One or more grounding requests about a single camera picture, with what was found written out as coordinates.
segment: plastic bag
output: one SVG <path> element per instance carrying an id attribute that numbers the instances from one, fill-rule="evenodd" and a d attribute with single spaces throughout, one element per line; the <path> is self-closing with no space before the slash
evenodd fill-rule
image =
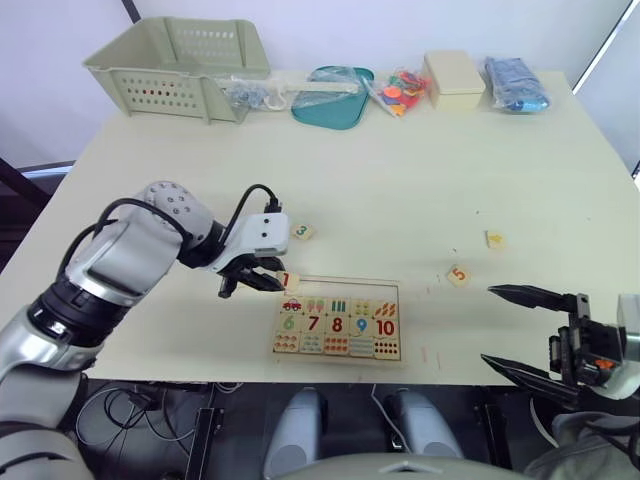
<path id="1" fill-rule="evenodd" d="M 362 84 L 351 67 L 330 67 L 314 71 L 307 81 L 216 79 L 233 107 L 279 111 L 309 107 L 342 100 L 362 91 Z M 296 98 L 299 92 L 313 92 Z"/>
<path id="2" fill-rule="evenodd" d="M 494 108 L 533 113 L 551 105 L 549 94 L 522 59 L 488 57 L 485 69 L 493 84 Z"/>
<path id="3" fill-rule="evenodd" d="M 396 70 L 386 84 L 365 83 L 369 95 L 394 117 L 401 117 L 424 96 L 429 81 L 417 73 Z"/>

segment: beige plastic basket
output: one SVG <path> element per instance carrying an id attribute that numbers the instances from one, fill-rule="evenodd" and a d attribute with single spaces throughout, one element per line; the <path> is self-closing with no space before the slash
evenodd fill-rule
<path id="1" fill-rule="evenodd" d="M 269 63 L 246 20 L 173 17 L 139 21 L 89 57 L 84 66 L 127 115 L 166 113 L 241 122 L 215 77 L 261 79 Z"/>

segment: white table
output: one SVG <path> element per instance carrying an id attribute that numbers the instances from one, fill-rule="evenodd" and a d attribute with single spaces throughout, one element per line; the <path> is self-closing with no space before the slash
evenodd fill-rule
<path id="1" fill-rule="evenodd" d="M 185 185 L 226 223 L 244 189 L 269 185 L 292 219 L 318 233 L 284 258 L 307 275 L 402 282 L 401 368 L 277 361 L 268 294 L 217 298 L 219 277 L 176 264 L 109 337 L 93 377 L 182 381 L 508 383 L 480 353 L 547 368 L 547 337 L 566 315 L 486 292 L 535 284 L 591 296 L 615 322 L 617 295 L 637 292 L 638 193 L 564 77 L 542 74 L 553 108 L 506 115 L 434 112 L 400 120 L 376 105 L 332 131 L 290 114 L 242 125 L 116 115 L 77 162 L 0 276 L 0 324 L 51 282 L 69 242 L 113 199 L 156 179 Z M 264 205 L 252 197 L 247 212 Z M 508 248 L 487 249 L 484 231 Z M 454 263 L 472 279 L 454 288 Z"/>

